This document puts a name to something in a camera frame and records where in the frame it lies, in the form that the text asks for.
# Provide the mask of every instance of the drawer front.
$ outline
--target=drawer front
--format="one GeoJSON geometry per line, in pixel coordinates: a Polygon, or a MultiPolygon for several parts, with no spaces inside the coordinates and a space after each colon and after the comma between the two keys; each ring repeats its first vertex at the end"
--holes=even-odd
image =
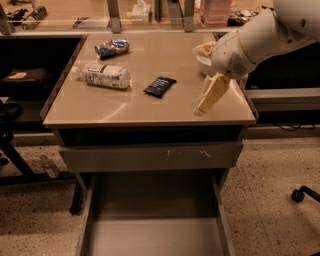
{"type": "Polygon", "coordinates": [[[61,147],[70,172],[231,168],[242,142],[61,147]]]}

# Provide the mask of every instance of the table top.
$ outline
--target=table top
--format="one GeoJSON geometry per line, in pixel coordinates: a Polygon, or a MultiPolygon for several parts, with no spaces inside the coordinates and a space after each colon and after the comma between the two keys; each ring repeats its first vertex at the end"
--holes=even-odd
{"type": "Polygon", "coordinates": [[[192,49],[213,41],[211,33],[135,32],[90,33],[73,67],[85,63],[127,67],[131,86],[115,90],[87,85],[80,74],[69,72],[43,124],[47,128],[196,126],[253,124],[255,117],[236,81],[204,116],[197,117],[197,105],[204,75],[192,49]],[[110,39],[129,40],[128,53],[99,60],[94,46],[110,39]],[[158,76],[177,80],[162,99],[143,90],[158,76]]]}

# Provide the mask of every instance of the bottle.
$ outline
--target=bottle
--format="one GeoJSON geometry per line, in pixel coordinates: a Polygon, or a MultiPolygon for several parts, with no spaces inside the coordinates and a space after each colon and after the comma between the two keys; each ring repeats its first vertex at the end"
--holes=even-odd
{"type": "Polygon", "coordinates": [[[60,171],[57,165],[49,159],[46,155],[40,155],[42,168],[46,171],[48,176],[52,179],[57,179],[60,176],[60,171]]]}

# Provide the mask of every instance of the office chair wheel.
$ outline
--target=office chair wheel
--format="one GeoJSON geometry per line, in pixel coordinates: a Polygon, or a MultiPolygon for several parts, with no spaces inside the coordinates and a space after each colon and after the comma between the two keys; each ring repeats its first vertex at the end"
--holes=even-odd
{"type": "Polygon", "coordinates": [[[291,194],[291,199],[297,203],[300,203],[304,199],[304,193],[301,190],[295,189],[291,194]]]}

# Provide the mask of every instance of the drawer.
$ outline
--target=drawer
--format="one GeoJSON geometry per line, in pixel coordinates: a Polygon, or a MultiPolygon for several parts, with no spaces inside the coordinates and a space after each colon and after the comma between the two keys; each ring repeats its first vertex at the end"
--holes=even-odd
{"type": "Polygon", "coordinates": [[[95,174],[77,256],[235,255],[214,176],[95,174]]]}
{"type": "Polygon", "coordinates": [[[186,170],[233,167],[242,142],[61,147],[70,172],[186,170]]]}

